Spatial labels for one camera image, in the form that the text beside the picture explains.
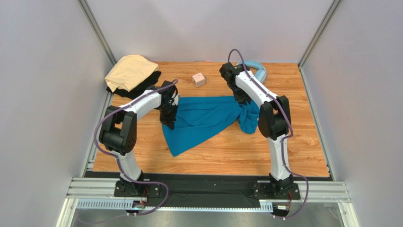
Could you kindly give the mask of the blue t shirt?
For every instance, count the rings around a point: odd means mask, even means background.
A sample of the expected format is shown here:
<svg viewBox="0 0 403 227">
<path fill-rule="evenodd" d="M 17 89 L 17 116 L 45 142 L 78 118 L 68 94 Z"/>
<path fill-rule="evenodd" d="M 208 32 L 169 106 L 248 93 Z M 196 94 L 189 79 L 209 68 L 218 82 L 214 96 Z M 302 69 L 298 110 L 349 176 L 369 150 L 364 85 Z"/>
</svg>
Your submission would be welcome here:
<svg viewBox="0 0 403 227">
<path fill-rule="evenodd" d="M 235 121 L 241 131 L 253 134 L 258 126 L 259 107 L 251 101 L 238 103 L 233 96 L 181 97 L 174 129 L 163 125 L 167 146 L 176 157 L 192 149 Z"/>
</svg>

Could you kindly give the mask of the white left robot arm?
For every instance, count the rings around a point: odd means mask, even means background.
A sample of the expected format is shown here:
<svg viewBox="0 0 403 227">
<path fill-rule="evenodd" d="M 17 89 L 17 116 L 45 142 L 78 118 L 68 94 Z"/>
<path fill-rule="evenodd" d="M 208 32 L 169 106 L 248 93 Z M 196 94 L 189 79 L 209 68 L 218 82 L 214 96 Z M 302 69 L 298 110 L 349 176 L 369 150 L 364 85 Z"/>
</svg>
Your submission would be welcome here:
<svg viewBox="0 0 403 227">
<path fill-rule="evenodd" d="M 164 81 L 162 86 L 150 86 L 127 104 L 109 106 L 94 132 L 95 145 L 116 160 L 120 178 L 116 182 L 115 197 L 147 195 L 144 174 L 132 153 L 137 141 L 137 123 L 151 110 L 159 110 L 159 121 L 170 130 L 175 128 L 179 93 L 178 80 Z"/>
</svg>

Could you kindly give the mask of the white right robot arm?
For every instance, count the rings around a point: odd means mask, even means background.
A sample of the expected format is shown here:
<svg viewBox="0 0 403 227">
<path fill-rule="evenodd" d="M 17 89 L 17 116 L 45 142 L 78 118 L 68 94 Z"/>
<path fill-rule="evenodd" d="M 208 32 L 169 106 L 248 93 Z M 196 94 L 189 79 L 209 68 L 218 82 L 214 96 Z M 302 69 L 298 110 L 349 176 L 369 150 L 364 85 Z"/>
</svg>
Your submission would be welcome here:
<svg viewBox="0 0 403 227">
<path fill-rule="evenodd" d="M 259 107 L 258 128 L 267 139 L 271 169 L 269 182 L 262 183 L 258 191 L 276 199 L 291 199 L 296 187 L 292 173 L 287 169 L 287 138 L 291 125 L 288 98 L 271 92 L 242 64 L 224 63 L 219 72 L 237 102 L 254 101 Z"/>
</svg>

